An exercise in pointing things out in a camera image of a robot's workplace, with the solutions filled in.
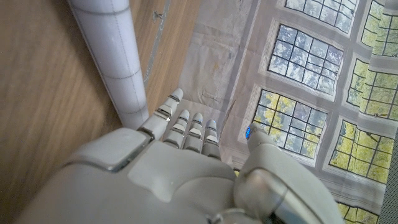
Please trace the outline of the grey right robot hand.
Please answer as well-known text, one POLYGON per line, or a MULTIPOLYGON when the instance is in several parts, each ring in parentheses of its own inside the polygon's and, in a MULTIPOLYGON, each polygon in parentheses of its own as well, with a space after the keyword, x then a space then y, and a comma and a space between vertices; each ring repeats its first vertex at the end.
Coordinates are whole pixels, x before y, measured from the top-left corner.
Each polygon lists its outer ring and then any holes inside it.
POLYGON ((239 171, 221 160, 216 122, 177 111, 176 89, 137 129, 82 145, 18 223, 342 223, 330 191, 258 124, 239 171))

